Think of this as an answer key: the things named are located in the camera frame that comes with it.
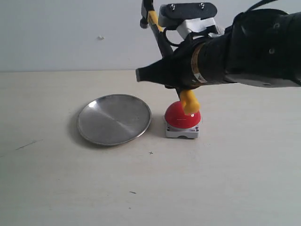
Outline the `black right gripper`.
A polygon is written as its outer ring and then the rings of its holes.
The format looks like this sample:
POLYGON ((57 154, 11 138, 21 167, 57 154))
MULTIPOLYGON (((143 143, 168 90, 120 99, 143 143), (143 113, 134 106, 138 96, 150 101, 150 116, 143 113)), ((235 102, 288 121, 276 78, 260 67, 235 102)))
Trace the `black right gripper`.
POLYGON ((172 55, 135 71, 136 81, 148 81, 176 89, 231 84, 226 74, 230 35, 185 40, 172 55))

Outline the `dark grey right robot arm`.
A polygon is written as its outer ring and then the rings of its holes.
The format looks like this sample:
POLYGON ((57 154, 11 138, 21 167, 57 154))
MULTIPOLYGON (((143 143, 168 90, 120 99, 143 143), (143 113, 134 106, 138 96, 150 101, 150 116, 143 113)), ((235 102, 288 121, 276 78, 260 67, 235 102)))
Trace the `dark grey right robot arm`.
POLYGON ((241 83, 301 85, 301 15, 277 9, 238 14, 223 35, 186 40, 174 53, 136 70, 137 81, 177 89, 241 83))

